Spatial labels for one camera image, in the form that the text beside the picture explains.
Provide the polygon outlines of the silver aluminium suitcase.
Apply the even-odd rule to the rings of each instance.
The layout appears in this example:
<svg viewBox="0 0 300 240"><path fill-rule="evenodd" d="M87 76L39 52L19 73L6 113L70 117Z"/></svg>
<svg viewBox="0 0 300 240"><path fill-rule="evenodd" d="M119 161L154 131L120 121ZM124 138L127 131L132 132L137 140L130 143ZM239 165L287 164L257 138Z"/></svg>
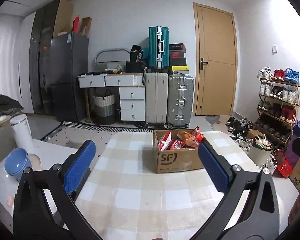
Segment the silver aluminium suitcase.
<svg viewBox="0 0 300 240"><path fill-rule="evenodd" d="M189 75L168 77L167 124L171 127L190 126L194 79Z"/></svg>

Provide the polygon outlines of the blue bowl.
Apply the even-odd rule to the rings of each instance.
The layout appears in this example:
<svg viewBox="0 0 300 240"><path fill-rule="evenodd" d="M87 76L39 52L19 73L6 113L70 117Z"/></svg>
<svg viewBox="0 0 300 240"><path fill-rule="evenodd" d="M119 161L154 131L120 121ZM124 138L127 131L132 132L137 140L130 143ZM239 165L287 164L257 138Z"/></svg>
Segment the blue bowl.
<svg viewBox="0 0 300 240"><path fill-rule="evenodd" d="M5 159L4 168L8 175L20 181L25 168L32 168L29 154L23 148L16 148Z"/></svg>

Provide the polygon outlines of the bread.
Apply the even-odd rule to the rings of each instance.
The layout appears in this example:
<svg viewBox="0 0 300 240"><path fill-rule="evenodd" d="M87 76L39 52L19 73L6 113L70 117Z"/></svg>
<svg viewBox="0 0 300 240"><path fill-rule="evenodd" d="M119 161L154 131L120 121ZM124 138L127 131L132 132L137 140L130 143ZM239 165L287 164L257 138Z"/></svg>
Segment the bread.
<svg viewBox="0 0 300 240"><path fill-rule="evenodd" d="M182 140L185 143L185 145L187 145L189 147L197 147L198 146L196 137L194 135L192 135L191 133L181 130L181 131L177 132L177 136L180 140Z"/></svg>

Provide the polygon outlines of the patterned floor rug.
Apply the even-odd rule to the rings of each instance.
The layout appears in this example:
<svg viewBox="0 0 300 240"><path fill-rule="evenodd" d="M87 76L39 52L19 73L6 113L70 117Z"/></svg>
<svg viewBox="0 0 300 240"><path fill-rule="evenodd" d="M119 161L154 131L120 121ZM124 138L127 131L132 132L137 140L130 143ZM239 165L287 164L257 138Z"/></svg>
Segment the patterned floor rug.
<svg viewBox="0 0 300 240"><path fill-rule="evenodd" d="M63 121L40 141L59 146L79 148L85 140L92 140L97 147L101 147L106 146L110 138L120 132L152 133L153 130L135 126L97 126L83 122Z"/></svg>

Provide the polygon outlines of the white red noodle snack bag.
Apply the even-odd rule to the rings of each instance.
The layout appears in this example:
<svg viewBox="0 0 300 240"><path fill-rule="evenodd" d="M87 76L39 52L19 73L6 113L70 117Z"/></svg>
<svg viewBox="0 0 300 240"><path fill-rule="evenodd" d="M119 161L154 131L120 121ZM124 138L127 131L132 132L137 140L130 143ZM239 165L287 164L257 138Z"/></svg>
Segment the white red noodle snack bag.
<svg viewBox="0 0 300 240"><path fill-rule="evenodd" d="M159 151L165 151L168 149L172 141L171 131L167 131L158 141Z"/></svg>

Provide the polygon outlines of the red triangular snack bag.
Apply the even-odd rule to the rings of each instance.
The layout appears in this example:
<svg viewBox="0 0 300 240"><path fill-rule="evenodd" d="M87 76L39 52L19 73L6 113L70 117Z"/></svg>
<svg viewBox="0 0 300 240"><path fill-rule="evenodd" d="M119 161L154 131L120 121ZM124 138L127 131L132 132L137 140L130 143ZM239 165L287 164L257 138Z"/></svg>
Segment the red triangular snack bag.
<svg viewBox="0 0 300 240"><path fill-rule="evenodd" d="M203 133L200 131L200 128L198 126L196 126L193 131L192 131L192 135L195 136L196 138L196 141L198 143L202 142L203 138L204 138L204 135Z"/></svg>

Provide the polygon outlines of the black refrigerator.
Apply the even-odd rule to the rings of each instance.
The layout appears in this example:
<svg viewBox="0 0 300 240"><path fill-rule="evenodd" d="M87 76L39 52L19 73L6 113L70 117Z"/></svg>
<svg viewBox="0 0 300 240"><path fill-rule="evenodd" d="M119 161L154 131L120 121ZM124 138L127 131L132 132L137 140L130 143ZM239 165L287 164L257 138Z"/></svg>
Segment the black refrigerator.
<svg viewBox="0 0 300 240"><path fill-rule="evenodd" d="M79 122L87 116L78 77L88 72L88 46L87 37L73 32L51 41L49 83L59 121Z"/></svg>

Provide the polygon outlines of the beige hard suitcase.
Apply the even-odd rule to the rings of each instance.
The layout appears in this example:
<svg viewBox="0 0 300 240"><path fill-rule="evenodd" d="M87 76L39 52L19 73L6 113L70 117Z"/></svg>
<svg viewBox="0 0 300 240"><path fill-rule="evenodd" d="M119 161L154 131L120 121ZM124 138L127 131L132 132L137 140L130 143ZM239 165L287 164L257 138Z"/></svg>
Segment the beige hard suitcase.
<svg viewBox="0 0 300 240"><path fill-rule="evenodd" d="M165 125L167 120L168 74L147 73L145 119L148 124Z"/></svg>

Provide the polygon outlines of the dark tall cabinet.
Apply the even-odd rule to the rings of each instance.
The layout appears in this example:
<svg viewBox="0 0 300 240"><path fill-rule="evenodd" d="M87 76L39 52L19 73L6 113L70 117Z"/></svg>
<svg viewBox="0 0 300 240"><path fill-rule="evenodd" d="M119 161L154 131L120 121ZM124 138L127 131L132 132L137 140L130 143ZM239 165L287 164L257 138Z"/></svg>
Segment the dark tall cabinet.
<svg viewBox="0 0 300 240"><path fill-rule="evenodd" d="M29 48L29 82L36 114L54 114L49 81L51 41L59 33L71 31L73 7L68 0L53 0L35 12Z"/></svg>

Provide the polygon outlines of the wooden door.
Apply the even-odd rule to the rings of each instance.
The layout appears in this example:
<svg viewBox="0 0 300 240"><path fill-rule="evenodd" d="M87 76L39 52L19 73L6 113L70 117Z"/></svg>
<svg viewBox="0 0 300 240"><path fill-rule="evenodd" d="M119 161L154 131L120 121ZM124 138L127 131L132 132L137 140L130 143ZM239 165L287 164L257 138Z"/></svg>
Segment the wooden door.
<svg viewBox="0 0 300 240"><path fill-rule="evenodd" d="M230 115L237 84L237 35L232 13L193 4L196 29L194 114Z"/></svg>

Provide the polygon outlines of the SF cardboard box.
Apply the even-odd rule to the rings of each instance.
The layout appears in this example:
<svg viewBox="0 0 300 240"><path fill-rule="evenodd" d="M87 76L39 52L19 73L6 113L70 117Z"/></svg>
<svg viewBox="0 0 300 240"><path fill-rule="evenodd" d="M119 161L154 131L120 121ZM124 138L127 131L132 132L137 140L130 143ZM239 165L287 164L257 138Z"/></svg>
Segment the SF cardboard box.
<svg viewBox="0 0 300 240"><path fill-rule="evenodd" d="M172 141L179 139L177 132L181 130L182 129L167 130L171 131ZM198 156L198 147L189 147L185 145L181 150L171 151L169 150L169 146L167 150L159 151L158 141L167 131L153 132L152 152L154 156L155 172L172 173L202 169L204 166Z"/></svg>

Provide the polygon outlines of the stacked shoe boxes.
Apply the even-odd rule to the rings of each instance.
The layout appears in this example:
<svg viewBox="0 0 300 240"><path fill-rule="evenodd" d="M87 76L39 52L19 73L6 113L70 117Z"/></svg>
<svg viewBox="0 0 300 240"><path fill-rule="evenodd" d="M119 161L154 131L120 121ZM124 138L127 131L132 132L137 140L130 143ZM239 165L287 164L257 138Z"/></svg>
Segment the stacked shoe boxes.
<svg viewBox="0 0 300 240"><path fill-rule="evenodd" d="M183 43L173 43L169 45L170 75L189 75L190 68L185 57L186 47Z"/></svg>

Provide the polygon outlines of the wooden shoe rack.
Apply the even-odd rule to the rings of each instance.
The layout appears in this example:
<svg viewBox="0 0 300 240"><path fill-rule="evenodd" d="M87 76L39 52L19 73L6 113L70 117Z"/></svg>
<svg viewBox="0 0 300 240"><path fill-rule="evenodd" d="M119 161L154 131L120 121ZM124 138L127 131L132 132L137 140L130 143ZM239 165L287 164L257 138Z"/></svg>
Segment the wooden shoe rack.
<svg viewBox="0 0 300 240"><path fill-rule="evenodd" d="M276 146L287 148L296 125L300 107L300 74L291 68L260 69L259 103L256 129L265 134Z"/></svg>

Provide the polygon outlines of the white bucket with sticks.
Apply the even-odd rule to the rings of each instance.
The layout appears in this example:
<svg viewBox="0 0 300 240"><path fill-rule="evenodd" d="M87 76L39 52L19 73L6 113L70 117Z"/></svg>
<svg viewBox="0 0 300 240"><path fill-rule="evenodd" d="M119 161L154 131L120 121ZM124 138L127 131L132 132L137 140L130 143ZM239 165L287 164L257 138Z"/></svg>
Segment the white bucket with sticks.
<svg viewBox="0 0 300 240"><path fill-rule="evenodd" d="M263 166L273 149L273 142L265 134L263 136L257 135L252 140L248 156L257 166Z"/></svg>

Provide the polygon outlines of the red chocolate bar pack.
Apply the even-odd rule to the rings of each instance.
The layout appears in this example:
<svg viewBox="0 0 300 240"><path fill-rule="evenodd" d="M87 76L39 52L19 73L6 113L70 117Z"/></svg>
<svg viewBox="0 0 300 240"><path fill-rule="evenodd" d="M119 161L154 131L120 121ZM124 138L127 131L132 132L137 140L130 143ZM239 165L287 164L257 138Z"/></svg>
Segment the red chocolate bar pack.
<svg viewBox="0 0 300 240"><path fill-rule="evenodd" d="M171 142L169 150L171 151L181 150L182 148L185 147L185 145L186 143L184 141L180 139L176 139Z"/></svg>

